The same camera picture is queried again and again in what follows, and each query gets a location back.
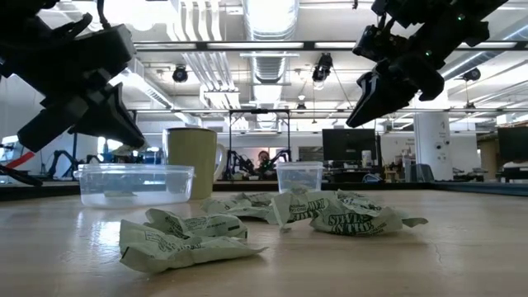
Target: crumpled wrapper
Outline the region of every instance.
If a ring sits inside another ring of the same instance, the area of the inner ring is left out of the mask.
[[[234,238],[177,238],[162,231],[121,220],[120,262],[142,272],[161,272],[195,264],[255,255],[266,249],[252,249]]]
[[[398,231],[404,225],[427,224],[424,218],[408,217],[346,191],[284,193],[271,201],[283,231],[289,230],[287,223],[302,219],[312,219],[310,226],[319,231],[348,236],[372,236]]]
[[[121,220],[120,262],[142,272],[161,272],[216,260],[247,257],[264,248],[250,248],[238,238],[246,238],[248,228],[228,214],[182,219],[175,214],[150,209],[149,223]]]
[[[194,236],[247,238],[248,227],[233,215],[213,214],[196,218],[182,219],[170,211],[147,210],[150,223],[145,226],[162,231],[165,234],[187,239]]]
[[[277,224],[270,193],[245,194],[240,193],[230,200],[207,199],[201,209],[207,214],[226,214],[237,217],[264,219],[269,224]]]

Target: beige cup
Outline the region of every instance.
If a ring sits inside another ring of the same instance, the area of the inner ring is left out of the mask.
[[[169,165],[195,168],[191,199],[205,199],[213,192],[213,182],[224,171],[227,151],[216,143],[216,132],[202,128],[172,128],[163,131],[163,150]],[[217,150],[219,166],[215,170]]]

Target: clear plastic container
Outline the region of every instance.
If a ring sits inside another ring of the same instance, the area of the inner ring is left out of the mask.
[[[80,165],[74,176],[81,201],[97,208],[129,208],[186,202],[195,169],[148,164]]]
[[[292,188],[305,188],[308,191],[321,191],[323,180],[322,162],[288,162],[277,164],[279,192]]]

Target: wooden table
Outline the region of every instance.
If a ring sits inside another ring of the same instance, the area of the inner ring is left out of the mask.
[[[0,204],[1,296],[527,296],[528,200],[444,191],[368,192],[430,223],[375,238],[247,222],[260,256],[158,275],[119,263],[121,219],[78,197]],[[161,207],[201,215],[197,203]]]

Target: column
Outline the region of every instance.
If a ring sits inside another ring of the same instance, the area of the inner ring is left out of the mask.
[[[434,101],[419,102],[417,108],[447,108],[447,92]],[[437,181],[453,179],[453,164],[450,157],[450,122],[448,113],[428,112],[414,115],[416,161],[431,166]]]
[[[484,180],[487,182],[496,181],[498,143],[495,139],[490,139],[479,143],[479,147],[481,167],[488,170],[488,173],[484,173]]]

